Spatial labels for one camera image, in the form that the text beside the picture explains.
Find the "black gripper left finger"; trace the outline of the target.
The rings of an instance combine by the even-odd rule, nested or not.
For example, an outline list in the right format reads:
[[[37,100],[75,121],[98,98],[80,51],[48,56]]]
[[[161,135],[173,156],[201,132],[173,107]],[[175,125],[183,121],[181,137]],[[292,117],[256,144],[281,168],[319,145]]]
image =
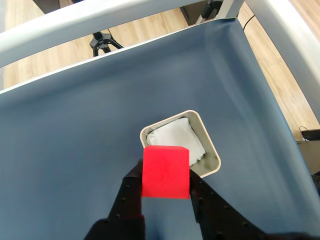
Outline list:
[[[96,221],[86,240],[144,240],[145,218],[142,215],[143,161],[122,179],[108,217]]]

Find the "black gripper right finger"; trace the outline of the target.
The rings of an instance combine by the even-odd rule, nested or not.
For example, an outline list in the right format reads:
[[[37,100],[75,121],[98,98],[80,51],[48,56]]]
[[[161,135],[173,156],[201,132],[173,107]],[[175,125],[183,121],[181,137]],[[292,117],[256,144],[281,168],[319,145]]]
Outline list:
[[[190,199],[204,240],[265,240],[267,234],[253,225],[199,175],[190,171]]]

